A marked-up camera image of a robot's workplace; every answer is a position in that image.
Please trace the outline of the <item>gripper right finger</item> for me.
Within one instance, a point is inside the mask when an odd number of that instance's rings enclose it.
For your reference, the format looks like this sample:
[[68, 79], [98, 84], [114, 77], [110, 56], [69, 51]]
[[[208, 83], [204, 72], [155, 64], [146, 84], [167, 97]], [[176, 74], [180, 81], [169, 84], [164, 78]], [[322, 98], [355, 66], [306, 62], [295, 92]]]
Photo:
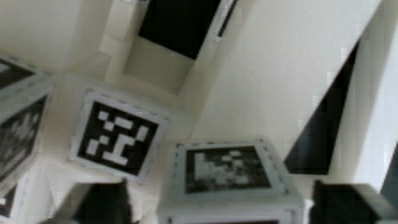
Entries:
[[398, 224], [398, 209], [368, 184], [316, 181], [309, 224]]

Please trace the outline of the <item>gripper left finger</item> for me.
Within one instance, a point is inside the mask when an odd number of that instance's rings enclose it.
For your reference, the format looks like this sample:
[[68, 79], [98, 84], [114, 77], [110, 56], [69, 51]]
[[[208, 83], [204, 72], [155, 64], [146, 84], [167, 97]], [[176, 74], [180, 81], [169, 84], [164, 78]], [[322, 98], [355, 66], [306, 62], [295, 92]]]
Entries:
[[126, 181], [76, 184], [41, 224], [133, 224]]

